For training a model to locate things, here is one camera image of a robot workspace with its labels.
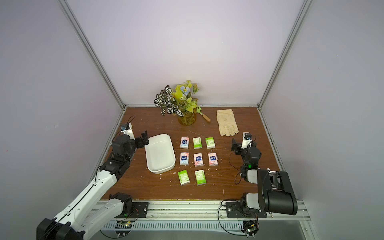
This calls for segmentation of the white plastic storage box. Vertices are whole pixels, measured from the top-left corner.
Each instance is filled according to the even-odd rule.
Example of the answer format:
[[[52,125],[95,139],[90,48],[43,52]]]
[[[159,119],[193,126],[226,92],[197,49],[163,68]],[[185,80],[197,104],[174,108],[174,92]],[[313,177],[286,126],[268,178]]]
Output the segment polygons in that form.
[[[154,174],[162,174],[174,168],[176,156],[171,137],[161,134],[149,138],[145,146],[147,167]]]

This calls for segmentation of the green tissue pack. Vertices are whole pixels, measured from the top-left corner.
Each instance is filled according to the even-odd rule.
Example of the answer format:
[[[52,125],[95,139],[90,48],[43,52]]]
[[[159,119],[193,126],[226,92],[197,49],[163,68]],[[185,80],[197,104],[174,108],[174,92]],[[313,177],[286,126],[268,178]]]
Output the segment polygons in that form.
[[[180,181],[181,186],[190,183],[190,178],[189,178],[187,170],[183,170],[183,171],[178,172],[178,177],[179,177],[179,181]]]
[[[213,137],[205,138],[207,149],[214,149],[216,147]]]
[[[194,149],[201,149],[202,148],[202,140],[200,137],[193,138],[193,145]]]
[[[195,176],[196,176],[196,181],[198,186],[204,185],[207,183],[204,170],[195,171]]]

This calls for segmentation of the pink Tempo tissue pack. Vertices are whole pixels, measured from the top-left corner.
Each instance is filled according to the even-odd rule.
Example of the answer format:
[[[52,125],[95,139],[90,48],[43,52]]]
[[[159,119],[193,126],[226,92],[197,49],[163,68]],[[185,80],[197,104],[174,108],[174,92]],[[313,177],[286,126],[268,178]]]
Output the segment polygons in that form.
[[[181,149],[188,149],[189,148],[189,142],[190,142],[189,137],[181,137],[180,148]]]

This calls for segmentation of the blue pink Tempo pack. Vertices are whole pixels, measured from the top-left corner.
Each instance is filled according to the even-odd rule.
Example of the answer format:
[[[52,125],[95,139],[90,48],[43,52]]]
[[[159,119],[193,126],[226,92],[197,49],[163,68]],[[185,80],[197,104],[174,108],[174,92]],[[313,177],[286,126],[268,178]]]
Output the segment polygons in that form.
[[[189,153],[180,153],[180,165],[188,166],[189,165]]]

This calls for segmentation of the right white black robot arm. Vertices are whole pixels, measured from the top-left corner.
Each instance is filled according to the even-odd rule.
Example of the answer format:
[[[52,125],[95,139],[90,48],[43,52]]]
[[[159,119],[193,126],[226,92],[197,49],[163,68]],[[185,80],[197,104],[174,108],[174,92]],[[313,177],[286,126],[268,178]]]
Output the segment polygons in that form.
[[[256,193],[242,195],[239,202],[240,211],[252,210],[292,216],[297,214],[298,203],[287,172],[259,168],[262,153],[250,139],[243,139],[241,144],[233,140],[231,151],[242,157],[240,177],[257,185]]]

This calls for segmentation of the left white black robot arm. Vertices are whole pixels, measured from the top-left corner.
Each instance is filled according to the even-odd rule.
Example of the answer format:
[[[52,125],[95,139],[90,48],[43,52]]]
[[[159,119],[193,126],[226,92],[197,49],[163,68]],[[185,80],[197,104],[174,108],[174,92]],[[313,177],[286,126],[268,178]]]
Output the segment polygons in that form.
[[[44,219],[37,226],[38,240],[89,240],[115,217],[137,216],[132,197],[117,193],[110,195],[104,206],[95,213],[91,210],[101,197],[125,174],[137,149],[149,144],[147,132],[132,139],[130,135],[117,136],[112,142],[112,152],[98,168],[94,179],[60,213]]]

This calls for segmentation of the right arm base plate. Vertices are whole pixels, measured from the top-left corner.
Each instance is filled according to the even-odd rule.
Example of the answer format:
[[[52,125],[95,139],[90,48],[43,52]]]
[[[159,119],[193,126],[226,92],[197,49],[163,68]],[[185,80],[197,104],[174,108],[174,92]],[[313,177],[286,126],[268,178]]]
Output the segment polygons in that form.
[[[226,209],[227,218],[230,218],[230,219],[234,219],[234,218],[249,218],[249,219],[267,218],[266,212],[261,212],[260,210],[250,209],[247,207],[241,208],[241,205],[239,202],[228,201],[228,202],[222,203],[222,205]]]

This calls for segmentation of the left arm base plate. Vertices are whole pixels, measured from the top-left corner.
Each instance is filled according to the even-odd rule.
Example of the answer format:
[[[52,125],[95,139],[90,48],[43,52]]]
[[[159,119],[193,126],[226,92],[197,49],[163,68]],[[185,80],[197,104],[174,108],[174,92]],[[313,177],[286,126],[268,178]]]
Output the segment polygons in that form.
[[[116,216],[116,218],[139,218],[144,219],[147,217],[149,209],[149,202],[132,202],[127,210]]]

